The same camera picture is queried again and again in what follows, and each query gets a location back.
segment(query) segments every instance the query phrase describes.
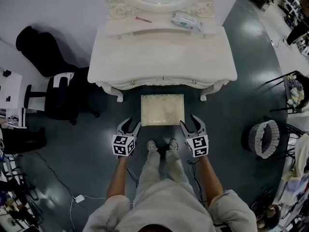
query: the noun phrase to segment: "white shirt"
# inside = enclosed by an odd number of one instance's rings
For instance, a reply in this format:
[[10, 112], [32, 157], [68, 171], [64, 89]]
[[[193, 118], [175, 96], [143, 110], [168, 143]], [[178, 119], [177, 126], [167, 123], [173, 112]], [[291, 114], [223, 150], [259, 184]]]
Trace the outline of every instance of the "white shirt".
[[165, 179], [147, 189], [130, 210], [127, 197], [109, 198], [90, 217], [84, 232], [138, 232], [150, 224], [172, 232], [217, 232], [227, 224], [233, 232], [256, 232], [256, 219], [235, 192], [216, 198], [208, 211], [197, 200], [191, 185]]

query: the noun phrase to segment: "power adapter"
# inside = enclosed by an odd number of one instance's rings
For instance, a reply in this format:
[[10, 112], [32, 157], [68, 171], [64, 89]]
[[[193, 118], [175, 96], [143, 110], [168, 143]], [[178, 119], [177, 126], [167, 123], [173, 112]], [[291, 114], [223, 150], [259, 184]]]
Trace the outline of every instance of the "power adapter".
[[82, 194], [80, 194], [77, 197], [75, 197], [74, 199], [75, 199], [75, 202], [80, 203], [81, 201], [85, 200], [85, 197]]

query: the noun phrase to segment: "curved table leg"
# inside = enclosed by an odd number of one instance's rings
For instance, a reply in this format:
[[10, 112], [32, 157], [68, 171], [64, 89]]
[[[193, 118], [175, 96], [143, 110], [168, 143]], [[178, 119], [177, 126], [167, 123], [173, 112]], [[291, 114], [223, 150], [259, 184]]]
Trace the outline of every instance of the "curved table leg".
[[118, 102], [123, 102], [124, 101], [124, 95], [119, 90], [115, 89], [114, 87], [112, 87], [108, 83], [99, 82], [99, 83], [96, 83], [96, 84], [99, 87], [102, 87], [103, 90], [105, 91], [105, 93], [107, 93], [109, 95], [117, 96], [117, 101]]
[[211, 87], [203, 89], [203, 91], [201, 93], [201, 97], [200, 97], [201, 101], [205, 102], [207, 100], [206, 95], [218, 92], [221, 89], [221, 87], [223, 85], [226, 85], [227, 83], [228, 83], [228, 81], [218, 81], [214, 85], [212, 85]]

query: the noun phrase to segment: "beige pants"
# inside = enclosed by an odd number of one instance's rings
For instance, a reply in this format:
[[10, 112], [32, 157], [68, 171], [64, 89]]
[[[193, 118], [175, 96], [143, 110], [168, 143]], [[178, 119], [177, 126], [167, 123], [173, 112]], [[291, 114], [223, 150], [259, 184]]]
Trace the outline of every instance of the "beige pants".
[[[165, 160], [167, 163], [169, 177], [176, 183], [189, 184], [188, 178], [183, 170], [182, 162], [178, 156], [176, 150], [168, 150], [165, 153]], [[155, 152], [149, 152], [147, 161], [143, 166], [140, 174], [139, 185], [136, 189], [136, 196], [140, 196], [141, 193], [146, 191], [152, 185], [160, 182], [160, 154]]]

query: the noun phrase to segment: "chair wheel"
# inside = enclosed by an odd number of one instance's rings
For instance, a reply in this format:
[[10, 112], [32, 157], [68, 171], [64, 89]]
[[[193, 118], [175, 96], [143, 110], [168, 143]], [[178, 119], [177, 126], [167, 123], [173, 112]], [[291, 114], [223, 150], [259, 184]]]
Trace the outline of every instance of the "chair wheel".
[[70, 123], [71, 123], [73, 126], [75, 126], [75, 125], [76, 125], [76, 120], [75, 120], [75, 119], [70, 120]]

